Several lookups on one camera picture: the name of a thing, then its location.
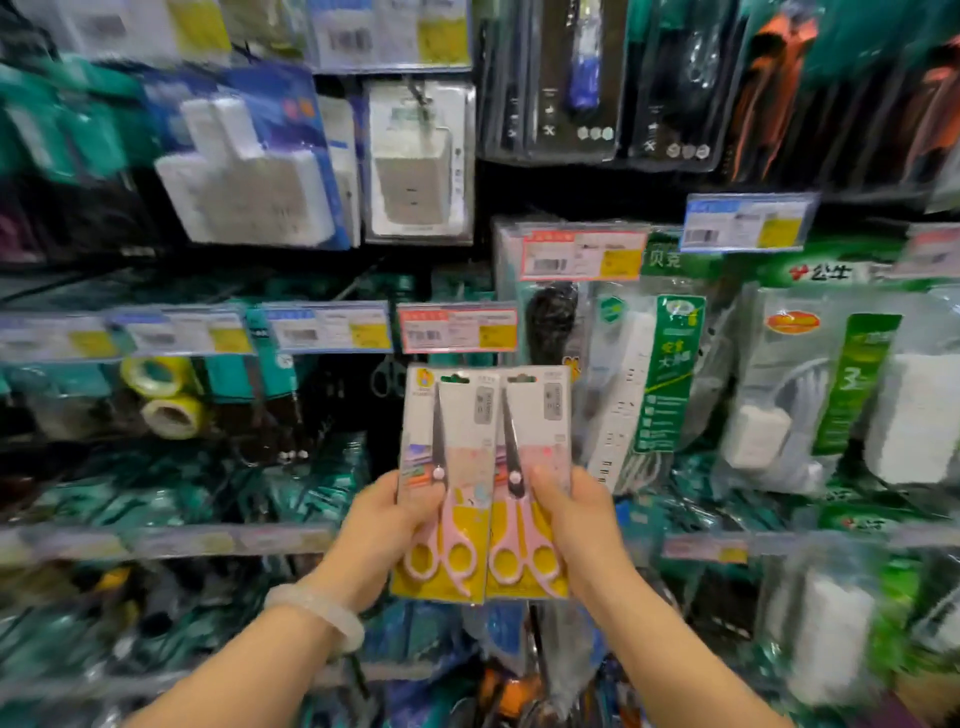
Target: bracelet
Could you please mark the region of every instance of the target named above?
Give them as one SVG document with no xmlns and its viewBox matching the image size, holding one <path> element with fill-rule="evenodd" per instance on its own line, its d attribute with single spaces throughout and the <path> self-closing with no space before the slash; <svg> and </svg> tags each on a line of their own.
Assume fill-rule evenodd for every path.
<svg viewBox="0 0 960 728">
<path fill-rule="evenodd" d="M 263 609 L 268 610 L 277 604 L 291 604 L 319 617 L 344 636 L 340 648 L 342 653 L 355 652 L 363 644 L 363 622 L 349 609 L 332 599 L 305 589 L 299 584 L 281 584 L 267 592 Z"/>
</svg>

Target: hand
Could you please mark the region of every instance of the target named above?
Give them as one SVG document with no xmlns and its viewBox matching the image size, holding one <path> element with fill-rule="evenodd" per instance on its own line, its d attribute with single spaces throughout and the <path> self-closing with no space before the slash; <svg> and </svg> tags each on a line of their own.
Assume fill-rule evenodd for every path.
<svg viewBox="0 0 960 728">
<path fill-rule="evenodd" d="M 537 469 L 531 477 L 538 503 L 550 514 L 554 542 L 566 561 L 570 589 L 588 607 L 596 590 L 615 583 L 624 570 L 634 572 L 633 563 L 613 510 L 607 489 L 583 468 L 570 476 L 570 495 L 553 476 Z"/>
<path fill-rule="evenodd" d="M 397 471 L 390 471 L 357 495 L 333 546 L 303 578 L 305 587 L 354 612 L 373 605 L 390 569 L 411 547 L 414 531 L 435 517 L 444 501 L 443 483 L 434 483 L 397 503 L 396 481 Z"/>
</svg>

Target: scissors blade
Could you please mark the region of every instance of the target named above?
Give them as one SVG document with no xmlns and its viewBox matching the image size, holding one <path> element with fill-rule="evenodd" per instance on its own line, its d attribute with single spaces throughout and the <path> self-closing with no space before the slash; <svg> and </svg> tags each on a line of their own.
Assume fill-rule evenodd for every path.
<svg viewBox="0 0 960 728">
<path fill-rule="evenodd" d="M 522 498 L 526 493 L 526 483 L 523 482 L 523 469 L 520 467 L 520 450 L 516 444 L 516 426 L 514 416 L 510 412 L 510 398 L 507 389 L 503 392 L 503 440 L 507 450 L 507 488 L 510 495 Z"/>
<path fill-rule="evenodd" d="M 430 445 L 434 481 L 439 480 L 447 486 L 446 472 L 446 439 L 444 437 L 444 409 L 440 404 L 440 384 L 434 385 L 433 390 L 433 441 Z"/>
</svg>

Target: tape roll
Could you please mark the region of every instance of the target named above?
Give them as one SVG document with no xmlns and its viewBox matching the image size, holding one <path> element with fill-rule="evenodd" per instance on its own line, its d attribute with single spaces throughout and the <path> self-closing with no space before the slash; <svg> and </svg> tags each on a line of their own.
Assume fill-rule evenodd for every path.
<svg viewBox="0 0 960 728">
<path fill-rule="evenodd" d="M 192 389 L 193 365 L 186 356 L 128 356 L 120 364 L 120 377 L 138 395 L 149 399 L 175 397 Z"/>
<path fill-rule="evenodd" d="M 200 400 L 187 395 L 150 400 L 140 410 L 147 427 L 164 440 L 189 440 L 204 429 L 206 412 Z"/>
</svg>

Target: pink scissors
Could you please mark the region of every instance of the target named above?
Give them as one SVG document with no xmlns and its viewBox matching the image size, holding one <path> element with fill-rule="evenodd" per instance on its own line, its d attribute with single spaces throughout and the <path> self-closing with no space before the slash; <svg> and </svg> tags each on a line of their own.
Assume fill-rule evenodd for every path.
<svg viewBox="0 0 960 728">
<path fill-rule="evenodd" d="M 441 482 L 446 488 L 446 497 L 441 507 L 440 522 L 432 521 L 421 526 L 414 534 L 414 544 L 403 557 L 403 566 L 417 581 L 429 581 L 437 574 L 440 564 L 450 575 L 450 580 L 463 596 L 470 596 L 470 590 L 464 580 L 472 576 L 477 568 L 476 546 L 457 528 L 453 520 L 453 489 L 450 487 L 449 473 L 446 469 L 446 441 L 444 439 L 444 413 L 440 407 L 440 385 L 434 387 L 433 399 L 433 444 L 430 447 L 430 479 Z M 439 534 L 444 533 L 444 547 L 440 548 Z M 423 571 L 414 566 L 414 550 L 418 546 L 430 552 L 430 565 Z M 450 563 L 450 557 L 457 546 L 462 546 L 469 554 L 469 564 L 463 570 L 457 570 Z"/>
<path fill-rule="evenodd" d="M 507 530 L 503 538 L 497 542 L 490 552 L 490 573 L 501 584 L 515 584 L 523 575 L 524 567 L 530 570 L 537 583 L 550 596 L 560 596 L 551 586 L 551 582 L 560 575 L 560 559 L 553 542 L 544 536 L 534 523 L 533 503 L 530 500 L 530 490 L 523 479 L 523 469 L 520 467 L 520 451 L 516 444 L 516 430 L 514 418 L 510 414 L 510 403 L 507 399 L 507 390 L 503 390 L 503 430 L 507 446 Z M 523 521 L 523 541 L 526 553 L 520 553 L 520 534 L 516 524 L 516 511 L 520 512 Z M 553 556 L 554 566 L 549 571 L 540 571 L 534 563 L 534 556 L 538 551 L 547 550 Z M 516 559 L 516 571 L 504 574 L 496 566 L 497 554 L 506 551 Z"/>
</svg>

